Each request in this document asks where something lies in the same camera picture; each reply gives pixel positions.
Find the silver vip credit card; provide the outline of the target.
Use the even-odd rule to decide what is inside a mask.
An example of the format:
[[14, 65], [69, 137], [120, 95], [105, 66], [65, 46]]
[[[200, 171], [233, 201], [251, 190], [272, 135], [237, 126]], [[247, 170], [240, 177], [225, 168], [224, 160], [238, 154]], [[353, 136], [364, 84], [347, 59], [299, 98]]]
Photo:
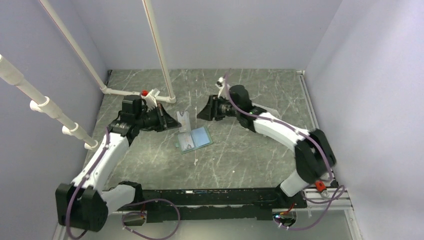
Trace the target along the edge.
[[177, 137], [179, 146], [183, 152], [190, 151], [195, 148], [192, 135], [189, 132], [182, 132]]

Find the green card holder wallet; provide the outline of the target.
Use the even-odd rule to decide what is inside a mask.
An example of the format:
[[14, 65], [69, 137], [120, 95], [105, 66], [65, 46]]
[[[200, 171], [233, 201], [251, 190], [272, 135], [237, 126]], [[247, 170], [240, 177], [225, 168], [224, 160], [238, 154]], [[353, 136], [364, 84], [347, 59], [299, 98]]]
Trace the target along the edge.
[[177, 144], [176, 145], [179, 147], [182, 154], [193, 152], [193, 151], [195, 151], [199, 148], [203, 148], [203, 147], [209, 146], [209, 145], [214, 143], [214, 141], [213, 141], [213, 139], [212, 139], [212, 137], [209, 133], [209, 130], [206, 127], [196, 128], [196, 129], [191, 130], [188, 133], [190, 133], [191, 136], [192, 136], [195, 148], [188, 150], [188, 151], [182, 151], [182, 149], [179, 145], [179, 140], [178, 140], [178, 135], [180, 134], [179, 133], [177, 135]]

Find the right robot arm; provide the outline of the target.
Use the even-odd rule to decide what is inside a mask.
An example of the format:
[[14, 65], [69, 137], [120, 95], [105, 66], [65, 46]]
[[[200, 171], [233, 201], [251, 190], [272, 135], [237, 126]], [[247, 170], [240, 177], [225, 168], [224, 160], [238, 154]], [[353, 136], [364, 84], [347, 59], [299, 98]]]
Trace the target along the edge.
[[230, 86], [227, 75], [220, 77], [215, 85], [218, 94], [208, 97], [205, 107], [196, 115], [197, 119], [220, 121], [234, 117], [243, 128], [269, 137], [293, 151], [295, 170], [279, 184], [280, 190], [275, 194], [280, 207], [289, 207], [298, 192], [331, 173], [337, 160], [322, 130], [309, 131], [278, 119], [267, 109], [255, 105], [243, 85]]

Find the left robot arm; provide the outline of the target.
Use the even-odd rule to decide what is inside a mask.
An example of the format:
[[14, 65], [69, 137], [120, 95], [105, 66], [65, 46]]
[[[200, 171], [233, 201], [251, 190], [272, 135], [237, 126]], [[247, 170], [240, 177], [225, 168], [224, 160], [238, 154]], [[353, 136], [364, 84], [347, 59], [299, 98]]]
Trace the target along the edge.
[[84, 232], [99, 232], [108, 216], [122, 207], [139, 209], [144, 203], [142, 185], [122, 181], [104, 190], [112, 170], [141, 131], [163, 132], [181, 127], [164, 107], [149, 108], [140, 95], [123, 98], [121, 110], [107, 127], [99, 148], [84, 169], [55, 191], [58, 223]]

